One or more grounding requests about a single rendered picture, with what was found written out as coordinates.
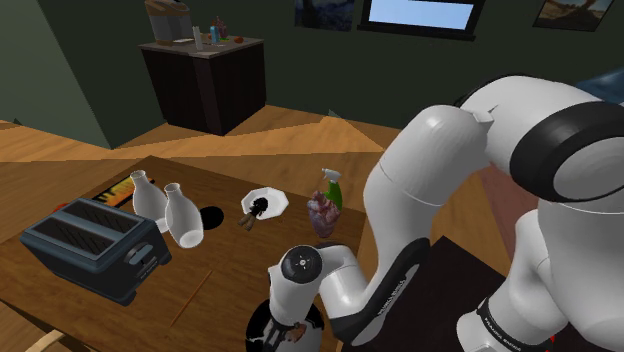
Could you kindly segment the white bottle vase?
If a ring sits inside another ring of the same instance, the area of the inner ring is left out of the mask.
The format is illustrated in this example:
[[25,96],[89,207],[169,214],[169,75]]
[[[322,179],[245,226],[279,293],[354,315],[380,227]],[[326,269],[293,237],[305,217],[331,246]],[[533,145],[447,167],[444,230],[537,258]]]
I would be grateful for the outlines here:
[[183,249],[197,247],[204,238],[199,209],[183,194],[179,183],[170,183],[164,190],[167,196],[165,220],[171,236]]
[[134,184],[132,202],[135,213],[154,220],[161,233],[167,232],[165,209],[168,200],[165,194],[149,181],[144,170],[136,170],[130,177]]

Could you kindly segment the black and brown figure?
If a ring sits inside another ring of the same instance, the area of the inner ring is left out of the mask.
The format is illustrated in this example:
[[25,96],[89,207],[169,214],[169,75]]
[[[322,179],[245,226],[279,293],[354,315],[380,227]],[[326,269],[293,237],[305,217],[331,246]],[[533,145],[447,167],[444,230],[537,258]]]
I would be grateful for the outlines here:
[[268,200],[264,197],[255,199],[248,213],[246,213],[239,221],[238,225],[243,226],[246,231],[250,231],[259,215],[268,208]]

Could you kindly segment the black round coaster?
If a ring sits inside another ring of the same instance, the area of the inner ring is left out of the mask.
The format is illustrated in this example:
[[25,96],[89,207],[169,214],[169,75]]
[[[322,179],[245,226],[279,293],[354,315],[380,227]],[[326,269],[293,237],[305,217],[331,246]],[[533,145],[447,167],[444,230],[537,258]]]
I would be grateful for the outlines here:
[[219,227],[224,220],[223,211],[217,206],[207,206],[200,210],[203,229],[212,230]]

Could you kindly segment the brown pencil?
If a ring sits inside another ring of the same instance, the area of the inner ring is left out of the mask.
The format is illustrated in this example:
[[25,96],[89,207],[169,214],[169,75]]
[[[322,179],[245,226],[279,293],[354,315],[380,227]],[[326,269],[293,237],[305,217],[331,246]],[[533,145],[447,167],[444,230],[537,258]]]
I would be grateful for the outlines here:
[[202,278],[202,280],[200,281],[200,283],[197,285],[197,287],[194,289],[193,293],[190,295],[190,297],[186,300],[186,302],[183,304],[183,306],[179,309],[179,311],[176,313],[176,315],[174,316],[174,318],[171,320],[170,324],[169,324],[169,328],[172,328],[175,323],[178,321],[178,319],[182,316],[182,314],[185,312],[185,310],[188,308],[188,306],[190,305],[190,303],[193,301],[193,299],[196,297],[196,295],[199,293],[199,291],[201,290],[201,288],[203,287],[203,285],[205,284],[205,282],[210,278],[211,274],[213,273],[213,270],[210,269],[206,275]]

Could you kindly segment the dark robot stand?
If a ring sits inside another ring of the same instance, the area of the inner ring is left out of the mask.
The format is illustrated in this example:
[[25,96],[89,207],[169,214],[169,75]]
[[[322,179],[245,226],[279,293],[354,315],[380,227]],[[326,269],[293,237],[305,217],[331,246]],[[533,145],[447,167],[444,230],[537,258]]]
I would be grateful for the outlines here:
[[504,276],[446,237],[433,244],[370,342],[342,352],[463,352],[456,335],[461,315],[492,294]]

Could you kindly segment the dark blue wall picture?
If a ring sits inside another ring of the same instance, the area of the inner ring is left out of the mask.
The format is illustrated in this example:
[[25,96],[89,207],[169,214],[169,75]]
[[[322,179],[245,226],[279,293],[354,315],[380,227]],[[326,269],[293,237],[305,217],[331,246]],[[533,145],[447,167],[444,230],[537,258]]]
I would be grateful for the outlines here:
[[349,32],[354,8],[355,0],[294,0],[295,25]]

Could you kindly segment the pink veined vase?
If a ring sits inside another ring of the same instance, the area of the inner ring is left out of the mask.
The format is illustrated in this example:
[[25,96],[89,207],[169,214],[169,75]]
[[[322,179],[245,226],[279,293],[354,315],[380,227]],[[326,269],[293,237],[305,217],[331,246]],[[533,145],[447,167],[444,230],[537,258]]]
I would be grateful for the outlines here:
[[341,215],[337,205],[323,192],[315,191],[307,202],[307,208],[315,233],[320,238],[330,237]]

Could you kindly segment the black glossy round bowl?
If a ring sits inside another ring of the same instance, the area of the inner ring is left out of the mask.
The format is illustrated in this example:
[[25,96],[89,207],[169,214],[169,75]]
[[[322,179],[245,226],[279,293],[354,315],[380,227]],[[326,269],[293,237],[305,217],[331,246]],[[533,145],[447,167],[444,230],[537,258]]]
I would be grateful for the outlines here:
[[325,322],[319,309],[312,305],[303,322],[306,330],[286,333],[284,340],[269,351],[264,347],[272,328],[269,300],[262,302],[252,314],[246,329],[246,352],[320,352]]

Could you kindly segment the green spray bottle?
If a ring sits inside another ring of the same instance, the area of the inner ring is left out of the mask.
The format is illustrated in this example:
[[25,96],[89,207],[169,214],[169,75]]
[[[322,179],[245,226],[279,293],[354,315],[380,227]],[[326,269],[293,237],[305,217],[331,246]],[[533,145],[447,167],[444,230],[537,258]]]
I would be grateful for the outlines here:
[[324,178],[328,180],[328,190],[324,193],[325,197],[331,201],[339,211],[342,210],[343,199],[340,185],[338,183],[341,174],[338,171],[323,168]]

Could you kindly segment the dark blue toaster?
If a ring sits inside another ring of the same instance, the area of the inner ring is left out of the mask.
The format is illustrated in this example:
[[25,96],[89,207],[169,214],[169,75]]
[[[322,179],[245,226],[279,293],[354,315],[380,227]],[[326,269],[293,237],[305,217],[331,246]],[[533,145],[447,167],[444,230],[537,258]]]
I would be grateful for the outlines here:
[[155,221],[86,198],[28,227],[20,242],[58,277],[122,306],[172,259]]

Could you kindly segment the orange and black book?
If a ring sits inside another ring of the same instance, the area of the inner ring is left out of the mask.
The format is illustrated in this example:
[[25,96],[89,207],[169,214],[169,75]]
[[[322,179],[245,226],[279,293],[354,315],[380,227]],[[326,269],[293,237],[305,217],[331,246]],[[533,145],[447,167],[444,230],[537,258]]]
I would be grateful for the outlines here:
[[132,178],[128,176],[95,195],[93,200],[108,206],[120,208],[132,199],[134,190],[134,182]]

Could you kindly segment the brown landscape wall picture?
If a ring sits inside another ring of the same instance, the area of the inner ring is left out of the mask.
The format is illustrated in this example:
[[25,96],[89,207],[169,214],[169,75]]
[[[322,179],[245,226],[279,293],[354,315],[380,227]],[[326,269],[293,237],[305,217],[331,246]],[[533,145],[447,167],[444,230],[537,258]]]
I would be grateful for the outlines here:
[[544,0],[535,28],[594,32],[614,0]]

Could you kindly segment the white octagonal plate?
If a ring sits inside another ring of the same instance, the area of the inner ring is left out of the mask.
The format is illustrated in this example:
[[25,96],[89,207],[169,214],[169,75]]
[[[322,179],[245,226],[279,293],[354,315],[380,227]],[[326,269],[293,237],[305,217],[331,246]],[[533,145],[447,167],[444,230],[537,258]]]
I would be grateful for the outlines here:
[[265,198],[268,201],[268,207],[266,211],[257,216],[258,220],[278,217],[289,205],[289,201],[283,191],[272,187],[263,187],[251,190],[244,198],[241,199],[243,213],[249,213],[253,206],[253,202],[259,198]]

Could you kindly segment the dark framed window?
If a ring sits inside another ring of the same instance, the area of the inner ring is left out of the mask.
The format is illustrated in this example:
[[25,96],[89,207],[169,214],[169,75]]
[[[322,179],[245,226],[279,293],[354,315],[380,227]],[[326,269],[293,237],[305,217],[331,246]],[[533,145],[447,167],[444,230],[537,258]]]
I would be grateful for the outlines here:
[[363,0],[358,30],[473,41],[486,0]]

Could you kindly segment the wooden table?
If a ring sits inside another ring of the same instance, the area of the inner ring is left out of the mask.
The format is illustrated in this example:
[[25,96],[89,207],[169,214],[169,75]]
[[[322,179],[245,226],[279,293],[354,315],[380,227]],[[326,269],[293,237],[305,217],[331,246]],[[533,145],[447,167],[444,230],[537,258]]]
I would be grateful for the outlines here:
[[[360,154],[0,162],[0,352],[25,352],[52,329],[66,338],[47,352],[245,352],[248,320],[268,295],[268,268],[292,246],[317,242],[306,202],[325,187],[322,169],[342,175],[345,209],[333,237],[354,248],[373,163]],[[94,196],[135,170],[158,186],[179,183],[198,207],[217,206],[225,218],[198,247],[173,247],[172,261],[121,306],[52,274],[19,237],[57,205]],[[263,187],[283,191],[289,205],[246,231],[238,225],[241,199]]]

